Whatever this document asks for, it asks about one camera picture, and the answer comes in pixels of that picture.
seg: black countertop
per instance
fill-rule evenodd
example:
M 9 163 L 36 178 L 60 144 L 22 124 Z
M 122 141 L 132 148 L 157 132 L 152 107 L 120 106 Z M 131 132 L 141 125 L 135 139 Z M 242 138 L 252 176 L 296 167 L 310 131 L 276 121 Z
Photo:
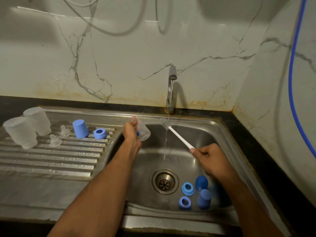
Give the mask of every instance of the black countertop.
M 23 111 L 28 108 L 39 105 L 155 114 L 164 113 L 163 107 L 0 96 L 0 124 L 5 120 L 22 115 Z M 311 233 L 314 233 L 316 217 L 314 206 L 231 112 L 176 108 L 174 115 L 221 118 L 257 173 L 268 196 L 273 200 L 272 203 L 293 233 L 293 236 L 296 234 L 299 236 L 310 236 Z M 15 234 L 19 236 L 46 236 L 52 226 L 2 221 L 0 222 L 0 233 L 7 233 L 10 227 L 11 230 L 18 231 Z M 126 236 L 127 234 L 121 231 L 118 235 Z

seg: hand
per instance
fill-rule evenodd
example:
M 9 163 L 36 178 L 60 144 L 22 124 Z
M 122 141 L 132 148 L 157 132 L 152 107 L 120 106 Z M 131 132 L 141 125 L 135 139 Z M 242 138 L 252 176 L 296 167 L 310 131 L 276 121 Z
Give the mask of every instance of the hand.
M 136 130 L 134 128 L 137 125 L 137 119 L 135 116 L 133 116 L 132 118 L 132 121 L 125 123 L 123 136 L 125 140 L 131 142 L 139 150 L 140 147 L 142 147 L 142 142 L 137 138 Z
M 199 149 L 191 148 L 190 152 L 197 158 L 208 175 L 221 179 L 237 175 L 226 155 L 217 144 L 211 144 Z

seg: white brush handle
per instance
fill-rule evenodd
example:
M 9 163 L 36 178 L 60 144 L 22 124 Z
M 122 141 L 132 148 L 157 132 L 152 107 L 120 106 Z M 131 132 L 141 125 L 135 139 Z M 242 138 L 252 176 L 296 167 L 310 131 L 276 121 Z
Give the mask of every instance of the white brush handle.
M 194 148 L 190 143 L 188 143 L 185 139 L 183 139 L 182 136 L 180 136 L 171 126 L 168 127 L 169 130 L 171 130 L 182 142 L 189 148 Z

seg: blue bottle cap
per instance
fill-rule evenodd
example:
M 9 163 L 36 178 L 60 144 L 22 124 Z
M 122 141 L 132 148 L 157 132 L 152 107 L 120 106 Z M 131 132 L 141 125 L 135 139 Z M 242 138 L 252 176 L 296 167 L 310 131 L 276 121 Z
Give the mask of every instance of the blue bottle cap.
M 89 131 L 84 120 L 75 120 L 72 125 L 77 138 L 84 138 L 89 135 Z
M 209 185 L 209 182 L 207 181 L 207 178 L 204 175 L 199 175 L 197 179 L 195 180 L 195 188 L 198 191 L 207 189 L 208 185 Z
M 181 197 L 179 200 L 179 208 L 181 210 L 191 209 L 191 200 L 186 196 Z
M 193 185 L 189 182 L 184 183 L 181 189 L 182 189 L 183 194 L 188 195 L 188 196 L 193 195 L 194 193 Z
M 96 140 L 104 139 L 106 137 L 106 131 L 103 128 L 99 128 L 93 132 L 93 135 Z
M 211 192 L 207 189 L 203 189 L 197 198 L 197 205 L 203 210 L 208 209 L 211 204 L 211 198 Z

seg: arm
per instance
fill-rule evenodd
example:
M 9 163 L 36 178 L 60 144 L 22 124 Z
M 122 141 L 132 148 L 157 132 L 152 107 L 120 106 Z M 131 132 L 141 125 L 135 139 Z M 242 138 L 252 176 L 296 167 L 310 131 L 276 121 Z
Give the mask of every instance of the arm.
M 205 172 L 216 178 L 226 190 L 245 237 L 284 237 L 239 178 L 217 144 L 199 149 L 192 148 L 190 151 L 199 160 Z
M 125 140 L 110 163 L 81 191 L 61 215 L 48 237 L 115 236 L 122 218 L 134 159 L 142 145 L 125 124 Z

